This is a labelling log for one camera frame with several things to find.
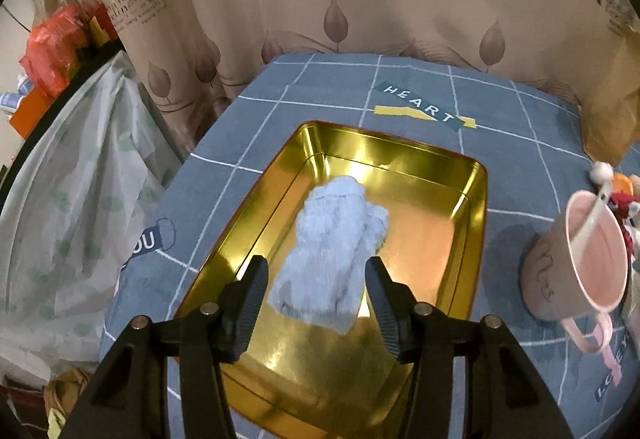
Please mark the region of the light blue towel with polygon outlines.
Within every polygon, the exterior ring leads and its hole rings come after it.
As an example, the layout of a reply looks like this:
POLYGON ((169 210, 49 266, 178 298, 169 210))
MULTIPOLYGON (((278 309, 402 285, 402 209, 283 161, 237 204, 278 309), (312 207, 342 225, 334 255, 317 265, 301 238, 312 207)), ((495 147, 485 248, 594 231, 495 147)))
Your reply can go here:
POLYGON ((385 207, 352 176, 311 190, 295 220, 295 244, 267 297, 280 315, 345 335, 363 299, 364 267, 383 245, 385 207))

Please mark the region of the red and white fabric scrunchie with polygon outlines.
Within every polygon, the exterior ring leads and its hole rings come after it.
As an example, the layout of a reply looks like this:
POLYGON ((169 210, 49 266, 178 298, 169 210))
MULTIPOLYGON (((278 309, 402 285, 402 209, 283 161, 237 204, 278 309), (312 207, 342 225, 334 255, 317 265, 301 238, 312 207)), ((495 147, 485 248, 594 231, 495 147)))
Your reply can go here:
POLYGON ((639 199, 631 194, 615 192, 608 201, 608 207, 620 226, 632 265, 639 257, 639 199))

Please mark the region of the brown crumpled cloth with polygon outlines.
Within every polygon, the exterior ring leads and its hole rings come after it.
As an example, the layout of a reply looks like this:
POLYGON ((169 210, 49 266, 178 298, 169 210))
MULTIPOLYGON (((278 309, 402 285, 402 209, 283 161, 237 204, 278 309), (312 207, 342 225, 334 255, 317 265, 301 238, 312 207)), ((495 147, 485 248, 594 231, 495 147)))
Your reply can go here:
POLYGON ((90 375, 78 367, 72 367, 49 381, 43 392, 49 439, 60 437, 62 428, 89 381, 90 375))

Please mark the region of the pink ceramic mug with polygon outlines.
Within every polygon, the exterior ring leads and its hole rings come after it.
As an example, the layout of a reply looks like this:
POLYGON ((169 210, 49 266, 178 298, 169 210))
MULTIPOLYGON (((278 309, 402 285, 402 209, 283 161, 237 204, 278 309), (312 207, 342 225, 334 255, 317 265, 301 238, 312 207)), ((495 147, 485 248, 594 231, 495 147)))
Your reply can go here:
POLYGON ((613 336, 612 311, 626 291, 625 240, 608 208, 611 189, 572 194, 521 269, 521 293, 537 319, 558 322, 583 353, 601 353, 613 336))

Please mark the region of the white green patterned plastic bag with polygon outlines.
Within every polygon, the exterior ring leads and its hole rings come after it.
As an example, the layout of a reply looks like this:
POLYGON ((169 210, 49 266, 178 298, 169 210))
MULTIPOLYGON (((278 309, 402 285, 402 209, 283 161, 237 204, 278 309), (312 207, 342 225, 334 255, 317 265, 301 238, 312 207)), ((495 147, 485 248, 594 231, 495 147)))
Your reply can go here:
POLYGON ((182 162, 124 52, 70 98, 2 206, 3 376, 96 363, 119 270, 182 162))

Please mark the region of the orange rubber toy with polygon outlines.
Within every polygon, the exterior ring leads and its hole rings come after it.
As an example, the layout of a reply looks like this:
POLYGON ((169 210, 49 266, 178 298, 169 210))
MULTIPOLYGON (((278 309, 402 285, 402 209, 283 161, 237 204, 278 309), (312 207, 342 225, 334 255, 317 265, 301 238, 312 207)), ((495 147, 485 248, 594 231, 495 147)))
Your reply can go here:
POLYGON ((611 182, 614 193, 639 196, 639 177, 637 175, 627 176, 617 173, 611 164, 594 162, 589 172, 589 179, 598 188, 602 187, 605 182, 611 182))

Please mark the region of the white ceramic spoon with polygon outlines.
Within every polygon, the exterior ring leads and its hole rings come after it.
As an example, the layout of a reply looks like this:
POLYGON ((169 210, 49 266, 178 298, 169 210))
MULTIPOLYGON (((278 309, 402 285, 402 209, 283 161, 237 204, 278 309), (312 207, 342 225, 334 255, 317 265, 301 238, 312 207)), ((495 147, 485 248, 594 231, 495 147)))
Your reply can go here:
POLYGON ((587 245, 598 228, 600 217, 608 208, 608 200, 612 193, 611 182, 605 182, 597 193, 580 190, 570 199, 572 207, 582 207, 585 210, 582 223, 570 236, 570 252, 576 266, 582 263, 587 245))

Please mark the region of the blue checked tablecloth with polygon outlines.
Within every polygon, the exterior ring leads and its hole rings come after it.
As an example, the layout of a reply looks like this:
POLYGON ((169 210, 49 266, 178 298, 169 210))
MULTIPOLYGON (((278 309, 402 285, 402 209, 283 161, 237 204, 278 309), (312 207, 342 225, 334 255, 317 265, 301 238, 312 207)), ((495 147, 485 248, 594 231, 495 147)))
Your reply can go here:
POLYGON ((468 318, 498 315, 532 359, 578 438, 603 436, 634 389, 639 362, 622 325, 623 377, 585 355, 559 324, 533 318, 521 261, 570 196, 590 188, 578 110, 480 72, 375 55, 274 60, 209 129, 160 200, 122 269, 104 344, 136 315, 167 320, 234 211, 299 125, 322 121, 396 136, 473 159, 488 177, 484 242, 468 318))

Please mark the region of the brown kraft snack bag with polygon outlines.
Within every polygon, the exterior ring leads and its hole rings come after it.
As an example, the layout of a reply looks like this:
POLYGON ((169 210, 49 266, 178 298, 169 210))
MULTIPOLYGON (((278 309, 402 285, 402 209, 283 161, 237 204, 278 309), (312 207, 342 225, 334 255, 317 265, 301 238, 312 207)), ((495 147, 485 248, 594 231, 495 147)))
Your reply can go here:
POLYGON ((617 166, 639 140, 639 31, 629 29, 604 80, 580 109, 582 148, 617 166))

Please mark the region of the orange box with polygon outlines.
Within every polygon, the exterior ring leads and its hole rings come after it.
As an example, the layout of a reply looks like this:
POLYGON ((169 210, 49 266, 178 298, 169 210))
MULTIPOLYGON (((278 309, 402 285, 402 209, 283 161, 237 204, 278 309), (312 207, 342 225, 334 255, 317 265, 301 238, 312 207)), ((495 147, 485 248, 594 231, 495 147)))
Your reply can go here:
POLYGON ((47 92, 38 87, 32 88, 9 119, 10 125, 23 139, 27 139, 53 102, 54 97, 47 92))

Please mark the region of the plastic water bottle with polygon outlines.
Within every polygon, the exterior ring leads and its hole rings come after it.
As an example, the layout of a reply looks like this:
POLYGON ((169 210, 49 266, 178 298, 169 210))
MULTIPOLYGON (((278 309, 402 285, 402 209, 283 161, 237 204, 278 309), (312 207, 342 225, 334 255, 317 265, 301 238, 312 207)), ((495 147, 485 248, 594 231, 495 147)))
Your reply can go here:
POLYGON ((32 81, 22 74, 17 78, 15 92, 1 92, 0 109, 3 112, 14 114, 28 93, 32 90, 32 81))

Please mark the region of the orange red plastic bag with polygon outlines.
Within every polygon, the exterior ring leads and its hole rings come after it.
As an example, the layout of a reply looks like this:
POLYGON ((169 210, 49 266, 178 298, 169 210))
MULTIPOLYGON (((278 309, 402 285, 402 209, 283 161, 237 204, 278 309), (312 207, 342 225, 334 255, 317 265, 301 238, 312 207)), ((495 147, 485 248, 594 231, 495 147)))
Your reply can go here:
POLYGON ((32 28, 20 64, 32 84, 56 98, 99 48, 117 39, 104 3, 69 4, 32 28))

